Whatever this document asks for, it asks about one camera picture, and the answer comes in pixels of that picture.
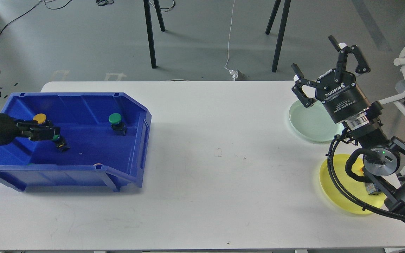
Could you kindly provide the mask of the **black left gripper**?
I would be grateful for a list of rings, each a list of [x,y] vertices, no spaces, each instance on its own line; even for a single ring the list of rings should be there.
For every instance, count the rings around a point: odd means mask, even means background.
[[[0,146],[11,143],[16,137],[26,137],[31,141],[55,141],[60,129],[52,129],[50,120],[14,120],[9,115],[0,113]]]

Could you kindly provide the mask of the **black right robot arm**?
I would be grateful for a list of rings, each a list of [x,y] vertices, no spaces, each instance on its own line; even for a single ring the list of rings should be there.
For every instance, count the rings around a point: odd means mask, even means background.
[[[381,103],[370,103],[357,85],[355,73],[370,72],[369,64],[358,45],[340,45],[332,35],[328,39],[339,53],[336,67],[317,80],[308,80],[299,66],[292,64],[297,77],[292,91],[306,108],[320,101],[333,122],[344,126],[342,133],[334,136],[326,155],[328,174],[336,189],[364,211],[405,223],[405,184],[396,188],[384,178],[400,168],[400,156],[405,156],[405,142],[398,137],[387,138],[379,118],[383,109]],[[358,62],[355,73],[347,71],[349,54],[353,54]],[[333,165],[340,142],[360,145],[347,159],[345,172],[355,181],[376,185],[386,196],[386,210],[365,203],[342,185]]]

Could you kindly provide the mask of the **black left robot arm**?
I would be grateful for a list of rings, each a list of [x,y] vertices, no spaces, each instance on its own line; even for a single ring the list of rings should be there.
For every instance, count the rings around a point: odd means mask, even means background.
[[[60,133],[60,127],[48,120],[45,114],[39,113],[32,120],[22,120],[0,113],[0,146],[10,144],[18,137],[33,142],[53,141],[62,152],[70,148]]]

